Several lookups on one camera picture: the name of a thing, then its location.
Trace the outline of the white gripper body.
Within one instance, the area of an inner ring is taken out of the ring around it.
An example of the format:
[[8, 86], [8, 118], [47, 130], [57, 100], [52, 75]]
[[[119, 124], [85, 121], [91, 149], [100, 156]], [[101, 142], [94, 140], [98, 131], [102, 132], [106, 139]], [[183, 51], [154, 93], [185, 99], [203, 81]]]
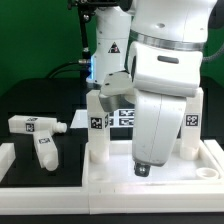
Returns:
[[186, 98], [140, 90], [135, 96], [133, 160], [149, 166], [163, 166], [173, 150]]

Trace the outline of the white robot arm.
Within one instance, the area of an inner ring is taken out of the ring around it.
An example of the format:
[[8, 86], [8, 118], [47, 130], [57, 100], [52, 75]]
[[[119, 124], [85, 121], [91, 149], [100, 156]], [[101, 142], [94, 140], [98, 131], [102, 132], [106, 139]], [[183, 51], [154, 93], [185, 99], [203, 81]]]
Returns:
[[210, 28], [224, 26], [224, 0], [117, 0], [133, 15], [126, 70], [109, 73], [98, 99], [105, 112], [135, 105], [134, 172], [146, 177], [170, 157], [187, 100], [196, 96]]

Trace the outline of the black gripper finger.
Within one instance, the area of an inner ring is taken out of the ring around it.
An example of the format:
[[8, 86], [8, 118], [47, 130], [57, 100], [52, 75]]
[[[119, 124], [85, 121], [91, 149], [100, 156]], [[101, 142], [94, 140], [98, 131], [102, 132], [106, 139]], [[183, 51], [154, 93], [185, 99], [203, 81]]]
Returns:
[[136, 162], [134, 165], [134, 173], [136, 176], [147, 177], [150, 172], [150, 166]]

